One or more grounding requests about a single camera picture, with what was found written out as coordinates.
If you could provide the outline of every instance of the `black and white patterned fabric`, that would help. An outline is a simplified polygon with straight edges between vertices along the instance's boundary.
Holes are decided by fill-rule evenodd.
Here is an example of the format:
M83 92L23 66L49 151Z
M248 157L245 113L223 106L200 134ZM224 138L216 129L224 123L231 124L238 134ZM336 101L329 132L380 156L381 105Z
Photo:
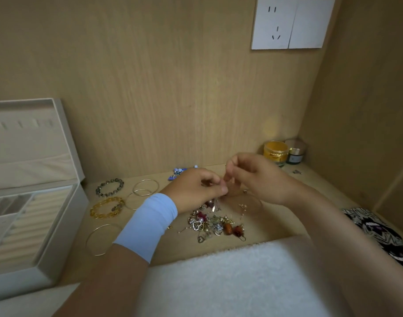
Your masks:
M376 240L384 251L403 266L403 238L367 209L342 209L356 226Z

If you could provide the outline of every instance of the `light blue sleeve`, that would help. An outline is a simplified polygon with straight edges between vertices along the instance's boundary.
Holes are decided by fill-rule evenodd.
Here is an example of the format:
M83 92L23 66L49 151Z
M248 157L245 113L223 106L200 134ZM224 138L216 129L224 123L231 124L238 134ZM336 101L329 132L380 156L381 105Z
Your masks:
M154 194L135 211L114 243L134 251L150 263L160 238L177 215L177 207L171 198Z

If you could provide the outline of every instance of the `jewelry box lid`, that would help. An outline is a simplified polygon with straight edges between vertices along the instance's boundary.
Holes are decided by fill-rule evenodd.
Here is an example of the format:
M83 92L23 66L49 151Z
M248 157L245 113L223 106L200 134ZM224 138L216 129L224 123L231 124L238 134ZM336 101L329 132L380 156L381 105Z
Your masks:
M61 100L0 101L0 190L83 179Z

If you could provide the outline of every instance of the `white jewelry box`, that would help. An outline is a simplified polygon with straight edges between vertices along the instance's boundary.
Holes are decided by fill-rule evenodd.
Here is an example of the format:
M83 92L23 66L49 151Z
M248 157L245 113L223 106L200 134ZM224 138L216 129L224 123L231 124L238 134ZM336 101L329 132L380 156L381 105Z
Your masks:
M0 299L53 286L88 199L59 99L0 101Z

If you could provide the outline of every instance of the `light switch panel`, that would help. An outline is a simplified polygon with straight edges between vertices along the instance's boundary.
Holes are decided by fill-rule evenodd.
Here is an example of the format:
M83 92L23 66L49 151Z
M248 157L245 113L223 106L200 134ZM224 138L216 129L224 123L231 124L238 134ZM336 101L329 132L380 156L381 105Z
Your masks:
M253 50L288 49L298 0L257 0Z
M335 0L298 0L290 49L321 48Z

